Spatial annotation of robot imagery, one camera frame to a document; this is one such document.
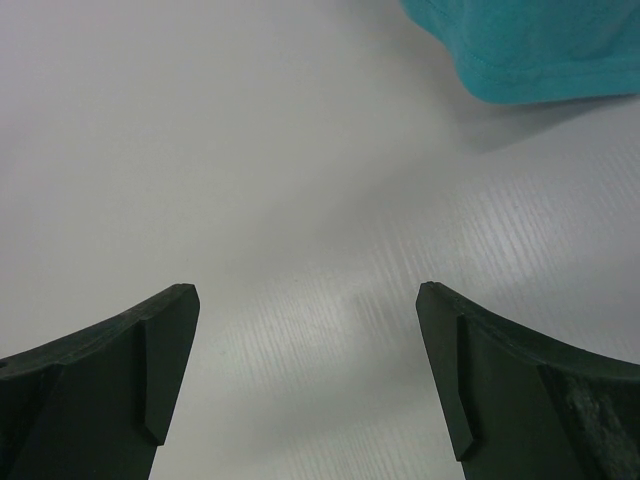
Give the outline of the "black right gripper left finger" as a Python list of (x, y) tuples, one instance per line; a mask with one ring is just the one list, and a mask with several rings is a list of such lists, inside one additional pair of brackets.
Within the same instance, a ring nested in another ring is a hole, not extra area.
[(1, 361), (4, 479), (146, 479), (200, 311), (192, 284)]

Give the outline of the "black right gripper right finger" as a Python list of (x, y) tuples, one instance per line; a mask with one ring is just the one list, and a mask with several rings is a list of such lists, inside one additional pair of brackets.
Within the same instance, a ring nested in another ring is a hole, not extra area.
[(636, 479), (639, 367), (503, 318), (438, 282), (416, 299), (468, 479)]

